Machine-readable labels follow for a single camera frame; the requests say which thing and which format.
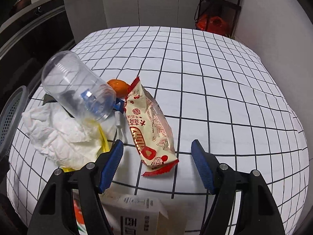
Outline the green white medicine box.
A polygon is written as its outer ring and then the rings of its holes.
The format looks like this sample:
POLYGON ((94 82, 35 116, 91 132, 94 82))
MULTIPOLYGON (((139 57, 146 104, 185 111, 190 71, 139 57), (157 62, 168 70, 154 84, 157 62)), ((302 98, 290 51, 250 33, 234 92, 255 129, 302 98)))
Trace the green white medicine box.
POLYGON ((111 190, 99 197, 113 234, 169 233, 168 213, 158 199, 111 190))

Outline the grey perforated trash basket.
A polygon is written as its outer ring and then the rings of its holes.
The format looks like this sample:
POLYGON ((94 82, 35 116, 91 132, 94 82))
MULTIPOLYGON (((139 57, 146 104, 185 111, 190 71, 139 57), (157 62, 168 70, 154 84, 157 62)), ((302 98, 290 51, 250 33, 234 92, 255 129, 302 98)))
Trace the grey perforated trash basket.
POLYGON ((1 160, 8 155, 17 126, 28 102, 26 86, 16 89, 1 112, 1 160))

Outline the grey kitchen cabinets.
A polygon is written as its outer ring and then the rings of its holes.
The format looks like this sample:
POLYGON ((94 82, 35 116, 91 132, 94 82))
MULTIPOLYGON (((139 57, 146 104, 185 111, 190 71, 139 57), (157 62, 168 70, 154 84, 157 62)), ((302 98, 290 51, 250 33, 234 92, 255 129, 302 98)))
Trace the grey kitchen cabinets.
POLYGON ((115 27, 195 28, 198 0, 64 0, 75 42, 115 27))

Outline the crumpled white tissue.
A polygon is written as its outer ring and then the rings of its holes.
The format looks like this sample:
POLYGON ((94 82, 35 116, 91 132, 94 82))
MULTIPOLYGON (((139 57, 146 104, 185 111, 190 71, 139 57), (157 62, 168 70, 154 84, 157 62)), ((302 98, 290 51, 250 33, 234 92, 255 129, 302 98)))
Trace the crumpled white tissue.
POLYGON ((57 102, 25 111, 22 120, 34 148, 65 171, 79 170, 110 151, 98 122, 80 124, 57 102))

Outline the red white snack wrapper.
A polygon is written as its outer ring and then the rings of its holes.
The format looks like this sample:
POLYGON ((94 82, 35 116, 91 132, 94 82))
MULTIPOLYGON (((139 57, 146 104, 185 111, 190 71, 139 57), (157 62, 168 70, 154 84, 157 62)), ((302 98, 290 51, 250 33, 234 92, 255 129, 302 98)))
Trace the red white snack wrapper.
POLYGON ((157 176, 171 171, 179 162, 172 129, 139 77, 128 88, 124 111, 141 162, 146 165, 143 176, 157 176))

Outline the orange peel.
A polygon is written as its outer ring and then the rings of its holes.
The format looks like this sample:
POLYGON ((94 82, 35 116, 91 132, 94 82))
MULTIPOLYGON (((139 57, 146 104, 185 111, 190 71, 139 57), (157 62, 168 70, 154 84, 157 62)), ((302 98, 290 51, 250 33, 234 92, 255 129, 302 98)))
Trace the orange peel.
POLYGON ((128 95, 128 88, 130 87, 125 81, 119 79, 111 79, 107 82, 109 86, 113 88, 116 92, 116 97, 120 99, 125 99, 128 95))

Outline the clear plastic jar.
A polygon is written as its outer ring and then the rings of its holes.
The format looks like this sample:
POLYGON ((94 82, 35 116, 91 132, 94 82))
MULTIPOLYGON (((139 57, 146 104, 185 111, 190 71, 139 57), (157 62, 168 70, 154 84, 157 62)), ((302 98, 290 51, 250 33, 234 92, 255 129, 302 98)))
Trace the clear plastic jar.
POLYGON ((71 51, 58 52, 43 67, 41 83, 81 123, 106 119, 116 103, 116 92, 71 51))

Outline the white checkered tablecloth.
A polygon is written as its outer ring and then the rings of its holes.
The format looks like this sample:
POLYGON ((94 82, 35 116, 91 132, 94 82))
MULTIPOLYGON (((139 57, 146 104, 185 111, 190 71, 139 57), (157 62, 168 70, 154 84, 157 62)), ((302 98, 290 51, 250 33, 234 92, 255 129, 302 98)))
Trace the white checkered tablecloth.
MULTIPOLYGON (((204 188, 191 154, 205 152, 236 175, 236 197, 226 234, 293 234, 309 184, 305 134, 260 57, 230 38, 192 29, 123 27, 93 32, 71 52, 106 83, 131 85, 139 77, 157 101, 174 137, 179 162, 171 171, 143 176, 128 126, 126 98, 98 122, 110 149, 124 152, 111 190, 158 199, 168 213, 168 234, 200 234, 214 196, 204 188)), ((38 87, 25 111, 57 102, 38 87)), ((7 196, 14 214, 39 234, 87 234, 77 184, 80 170, 65 171, 31 144, 23 120, 10 149, 7 196)))

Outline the black built-in oven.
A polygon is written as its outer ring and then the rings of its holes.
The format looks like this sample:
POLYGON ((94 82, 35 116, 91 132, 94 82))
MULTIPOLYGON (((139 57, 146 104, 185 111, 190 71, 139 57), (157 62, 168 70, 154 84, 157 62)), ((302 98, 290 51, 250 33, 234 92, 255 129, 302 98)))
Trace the black built-in oven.
POLYGON ((64 0, 36 2, 1 26, 1 106, 20 86, 33 87, 45 63, 75 45, 64 0))

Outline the red plastic bag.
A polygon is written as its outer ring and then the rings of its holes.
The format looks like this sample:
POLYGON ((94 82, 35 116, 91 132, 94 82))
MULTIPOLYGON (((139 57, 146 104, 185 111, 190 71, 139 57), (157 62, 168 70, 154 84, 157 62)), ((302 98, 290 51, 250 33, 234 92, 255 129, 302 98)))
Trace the red plastic bag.
POLYGON ((212 16, 209 18, 208 14, 200 16, 198 22, 196 23, 196 28, 226 37, 231 33, 231 29, 227 22, 219 16, 212 16))

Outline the black metal shelf rack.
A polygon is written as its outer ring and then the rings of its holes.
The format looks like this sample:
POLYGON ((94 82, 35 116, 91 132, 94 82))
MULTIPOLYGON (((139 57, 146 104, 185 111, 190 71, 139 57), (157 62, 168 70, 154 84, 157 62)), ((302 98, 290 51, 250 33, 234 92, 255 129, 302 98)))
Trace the black metal shelf rack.
POLYGON ((195 27, 200 16, 208 14, 209 18, 212 16, 219 16, 229 24, 232 38, 237 26, 239 14, 241 12, 241 0, 199 0, 195 13, 195 27))

